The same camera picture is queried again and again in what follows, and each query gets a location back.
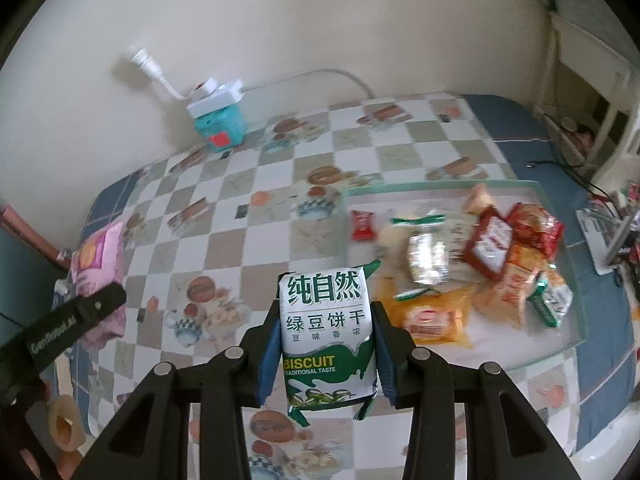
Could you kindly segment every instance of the red snack wrapper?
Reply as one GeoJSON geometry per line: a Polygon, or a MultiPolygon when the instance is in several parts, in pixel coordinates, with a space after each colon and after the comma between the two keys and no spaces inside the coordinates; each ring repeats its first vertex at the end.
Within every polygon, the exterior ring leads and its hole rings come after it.
{"type": "Polygon", "coordinates": [[[368,211],[351,211],[351,219],[353,219],[353,233],[351,238],[356,241],[373,240],[376,232],[373,230],[371,222],[373,213],[368,211]]]}
{"type": "Polygon", "coordinates": [[[507,216],[507,224],[521,244],[541,251],[547,258],[556,256],[564,224],[539,205],[518,202],[507,216]]]}
{"type": "Polygon", "coordinates": [[[486,278],[499,282],[507,261],[513,229],[489,206],[480,217],[474,233],[460,258],[486,278]]]}

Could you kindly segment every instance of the biscuit package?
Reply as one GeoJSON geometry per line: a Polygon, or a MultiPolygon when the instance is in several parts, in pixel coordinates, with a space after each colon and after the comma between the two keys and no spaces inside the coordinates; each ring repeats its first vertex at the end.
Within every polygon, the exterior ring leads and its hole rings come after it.
{"type": "Polygon", "coordinates": [[[466,335],[471,296],[475,286],[464,286],[443,294],[423,294],[398,301],[393,278],[378,280],[376,299],[385,307],[393,326],[404,328],[418,345],[456,343],[470,347],[466,335]]]}
{"type": "Polygon", "coordinates": [[[364,402],[377,391],[373,323],[365,270],[286,274],[280,280],[282,356],[289,415],[364,402]]]}

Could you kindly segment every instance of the white power strip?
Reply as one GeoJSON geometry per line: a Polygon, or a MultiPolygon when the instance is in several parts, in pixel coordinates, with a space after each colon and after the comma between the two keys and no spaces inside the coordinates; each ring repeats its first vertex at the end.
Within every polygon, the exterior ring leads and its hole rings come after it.
{"type": "Polygon", "coordinates": [[[587,215],[587,213],[581,209],[576,210],[575,215],[578,218],[578,223],[580,224],[584,238],[587,240],[596,272],[601,276],[603,274],[609,274],[613,271],[613,267],[604,264],[608,247],[600,224],[594,217],[587,215]]]}

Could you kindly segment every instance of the tablecloth pattern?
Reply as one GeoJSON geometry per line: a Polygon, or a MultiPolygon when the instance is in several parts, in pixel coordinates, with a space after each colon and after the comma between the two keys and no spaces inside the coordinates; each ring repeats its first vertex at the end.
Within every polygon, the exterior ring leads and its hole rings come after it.
{"type": "MultiPolygon", "coordinates": [[[[341,190],[422,181],[461,156],[489,178],[514,178],[466,101],[452,94],[348,103],[259,126],[229,152],[196,146],[140,173],[122,214],[126,333],[91,354],[88,420],[95,435],[155,364],[204,363],[260,324],[281,272],[343,265],[332,214],[341,190]],[[188,296],[199,276],[214,283],[203,303],[193,291],[188,296]]],[[[571,453],[579,415],[575,350],[510,376],[571,453]]],[[[363,421],[352,420],[352,407],[311,412],[303,430],[286,417],[282,381],[280,371],[266,405],[244,410],[256,478],[258,470],[288,479],[401,477],[411,410],[396,412],[381,394],[363,421]]],[[[198,414],[193,405],[193,420],[198,414]]],[[[189,478],[197,478],[196,440],[193,431],[189,478]]]]}

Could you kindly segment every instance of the white plug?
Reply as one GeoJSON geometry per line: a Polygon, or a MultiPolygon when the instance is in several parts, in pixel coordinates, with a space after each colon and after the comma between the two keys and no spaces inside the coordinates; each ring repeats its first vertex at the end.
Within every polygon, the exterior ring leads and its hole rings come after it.
{"type": "Polygon", "coordinates": [[[166,88],[169,94],[172,95],[175,99],[179,101],[185,101],[188,97],[185,97],[180,92],[178,92],[172,85],[167,81],[167,79],[162,75],[162,68],[158,64],[158,62],[153,59],[149,53],[146,51],[146,48],[141,48],[139,50],[132,49],[129,52],[129,60],[134,63],[142,72],[147,74],[151,79],[155,79],[159,83],[166,88]]]}
{"type": "Polygon", "coordinates": [[[146,48],[137,51],[131,57],[131,62],[135,63],[138,68],[151,79],[160,79],[162,77],[162,68],[158,65],[158,62],[149,55],[146,48]]]}

